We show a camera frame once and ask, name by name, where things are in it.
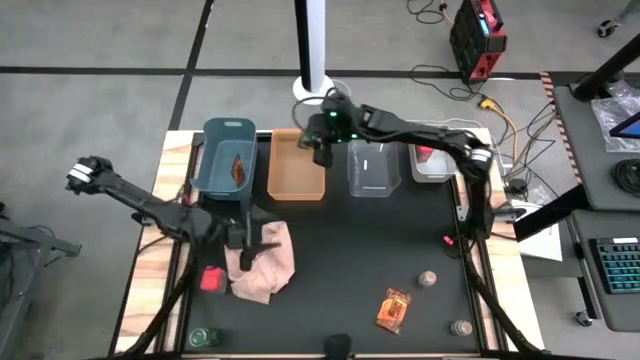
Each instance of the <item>teal plastic basket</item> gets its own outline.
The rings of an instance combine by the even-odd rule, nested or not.
[[[197,179],[191,185],[215,200],[240,201],[251,196],[258,146],[256,126],[249,119],[213,118],[204,124],[204,153]],[[244,182],[238,186],[232,169],[242,161]]]

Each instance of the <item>red power station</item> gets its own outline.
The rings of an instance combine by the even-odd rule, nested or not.
[[[463,0],[449,41],[465,84],[485,81],[507,49],[502,17],[493,0]]]

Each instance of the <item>pink cloth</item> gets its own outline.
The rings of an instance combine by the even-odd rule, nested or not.
[[[242,250],[229,250],[225,246],[224,253],[233,293],[242,299],[269,304],[271,294],[280,291],[295,272],[287,223],[278,221],[262,226],[262,243],[280,243],[280,246],[258,254],[250,271],[240,270]]]

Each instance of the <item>gray carpet floor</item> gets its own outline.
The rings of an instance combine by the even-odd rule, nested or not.
[[[640,32],[636,16],[610,38],[595,36],[595,27],[622,9],[624,0],[495,1],[510,37],[497,71],[594,70]],[[403,0],[327,3],[327,68],[408,70],[427,63],[455,70],[447,25],[418,24]],[[419,8],[424,3],[411,4]],[[298,68],[291,4],[216,0],[197,66]],[[451,14],[459,4],[449,2]],[[0,66],[184,68],[203,5],[204,0],[0,0]],[[640,71],[640,61],[627,70]],[[127,179],[150,189],[181,80],[0,74],[0,200],[9,205],[14,220],[47,225],[59,237],[83,245],[80,257],[47,269],[28,314],[19,358],[106,354],[140,227],[126,207],[105,196],[65,191],[65,175],[77,157],[101,155]],[[356,102],[404,118],[477,120],[495,137],[504,129],[502,120],[479,111],[476,101],[454,102],[407,79],[340,80]],[[260,129],[291,127],[292,81],[196,77],[180,129],[200,129],[207,119],[226,115],[249,117]],[[460,84],[433,83],[444,89]],[[547,103],[535,80],[492,80],[483,92],[496,98],[519,127]],[[559,140],[554,126],[544,136]],[[501,150],[509,154],[510,145]],[[532,168],[556,192],[575,184],[560,143]],[[551,192],[537,179],[531,186]],[[613,333],[603,322],[591,328],[573,323],[573,312],[584,307],[575,280],[531,279],[530,285],[547,348],[634,358],[640,334]]]

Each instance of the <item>orange tray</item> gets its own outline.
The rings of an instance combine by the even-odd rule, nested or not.
[[[325,169],[313,162],[313,150],[298,147],[299,129],[276,129],[271,135],[267,192],[284,201],[320,200]]]

